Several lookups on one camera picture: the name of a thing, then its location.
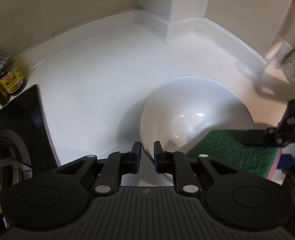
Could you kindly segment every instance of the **jar lid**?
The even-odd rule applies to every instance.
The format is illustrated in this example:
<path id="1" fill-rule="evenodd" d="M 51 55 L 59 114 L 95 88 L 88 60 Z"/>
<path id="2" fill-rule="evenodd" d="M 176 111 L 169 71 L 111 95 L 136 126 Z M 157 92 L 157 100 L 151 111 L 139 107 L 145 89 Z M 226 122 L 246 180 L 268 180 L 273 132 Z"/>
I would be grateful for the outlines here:
<path id="1" fill-rule="evenodd" d="M 9 62 L 9 54 L 5 53 L 0 56 L 0 70 Z"/>

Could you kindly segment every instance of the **gas stove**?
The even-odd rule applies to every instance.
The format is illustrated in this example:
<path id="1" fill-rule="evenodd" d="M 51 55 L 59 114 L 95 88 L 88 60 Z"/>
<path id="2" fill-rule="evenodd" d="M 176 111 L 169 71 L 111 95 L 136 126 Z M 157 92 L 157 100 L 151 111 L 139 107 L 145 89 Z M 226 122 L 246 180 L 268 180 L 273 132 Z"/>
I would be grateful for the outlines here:
<path id="1" fill-rule="evenodd" d="M 12 185 L 58 165 L 37 85 L 0 110 L 0 202 Z M 8 227 L 0 206 L 0 233 Z"/>

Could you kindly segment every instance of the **bowl rim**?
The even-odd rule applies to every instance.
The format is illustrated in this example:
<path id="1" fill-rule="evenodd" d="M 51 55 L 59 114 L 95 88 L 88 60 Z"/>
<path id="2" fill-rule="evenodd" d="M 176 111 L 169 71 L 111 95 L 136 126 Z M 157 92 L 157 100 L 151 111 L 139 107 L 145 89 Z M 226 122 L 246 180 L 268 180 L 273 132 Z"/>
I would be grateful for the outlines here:
<path id="1" fill-rule="evenodd" d="M 171 79 L 168 79 L 168 80 L 166 80 L 166 81 L 164 81 L 164 82 L 162 82 L 161 84 L 159 84 L 157 87 L 155 87 L 150 93 L 149 93 L 149 95 L 145 98 L 145 101 L 144 101 L 144 103 L 143 103 L 143 106 L 142 106 L 142 108 L 141 108 L 141 112 L 140 112 L 140 117 L 139 117 L 139 120 L 138 120 L 138 133 L 139 133 L 139 137 L 140 137 L 140 141 L 141 141 L 141 145 L 142 145 L 142 148 L 143 148 L 143 151 L 144 151 L 144 153 L 145 153 L 145 155 L 149 158 L 149 160 L 154 164 L 154 158 L 152 157 L 152 155 L 148 152 L 148 150 L 147 150 L 147 147 L 144 145 L 144 143 L 142 142 L 142 134 L 141 134 L 141 117 L 142 117 L 142 113 L 143 113 L 143 110 L 144 110 L 144 108 L 145 108 L 145 104 L 146 104 L 146 101 L 147 101 L 147 99 L 149 98 L 149 96 L 155 91 L 155 90 L 157 90 L 160 86 L 162 86 L 162 85 L 164 85 L 165 83 L 167 83 L 167 82 L 170 82 L 170 81 L 173 81 L 174 79 L 181 79 L 181 78 L 199 78 L 199 79 L 205 79 L 205 80 L 209 80 L 209 81 L 212 81 L 212 82 L 214 82 L 214 83 L 217 83 L 217 84 L 219 84 L 219 85 L 221 85 L 222 87 L 224 87 L 225 89 L 227 89 L 229 92 L 231 92 L 233 95 L 235 95 L 235 97 L 237 98 L 237 99 L 239 99 L 240 100 L 240 102 L 241 103 L 243 103 L 243 101 L 233 92 L 233 91 L 231 91 L 230 89 L 228 89 L 226 86 L 224 86 L 224 85 L 222 85 L 221 83 L 219 83 L 219 82 L 217 82 L 217 81 L 215 81 L 215 80 L 212 80 L 212 79 L 210 79 L 210 78 L 206 78 L 206 77 L 200 77 L 200 76 L 180 76 L 180 77 L 174 77 L 174 78 L 171 78 Z M 246 107 L 246 110 L 248 111 L 248 113 L 249 113 L 249 116 L 251 117 L 251 119 L 252 119 L 252 122 L 254 123 L 254 121 L 253 121 L 253 118 L 252 118 L 252 115 L 251 115 L 251 113 L 250 113 L 250 111 L 249 111 L 249 109 L 247 108 L 247 106 L 245 105 L 245 107 Z"/>

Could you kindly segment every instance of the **black stovetop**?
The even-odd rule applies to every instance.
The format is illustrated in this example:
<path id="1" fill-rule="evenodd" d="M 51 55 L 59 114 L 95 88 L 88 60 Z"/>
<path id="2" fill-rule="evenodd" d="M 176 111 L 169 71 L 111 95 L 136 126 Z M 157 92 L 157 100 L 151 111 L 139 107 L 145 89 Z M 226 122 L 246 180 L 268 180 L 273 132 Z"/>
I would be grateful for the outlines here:
<path id="1" fill-rule="evenodd" d="M 37 85 L 31 86 L 0 110 L 0 130 L 12 130 L 23 139 L 30 155 L 33 176 L 57 167 Z"/>

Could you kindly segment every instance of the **blue object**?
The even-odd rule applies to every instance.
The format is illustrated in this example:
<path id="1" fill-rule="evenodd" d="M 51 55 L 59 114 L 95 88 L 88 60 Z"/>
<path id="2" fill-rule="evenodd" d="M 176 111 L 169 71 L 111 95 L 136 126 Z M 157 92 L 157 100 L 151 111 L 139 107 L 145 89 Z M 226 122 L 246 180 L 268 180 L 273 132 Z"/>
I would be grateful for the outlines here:
<path id="1" fill-rule="evenodd" d="M 288 169 L 295 164 L 295 158 L 291 154 L 281 154 L 277 169 Z"/>

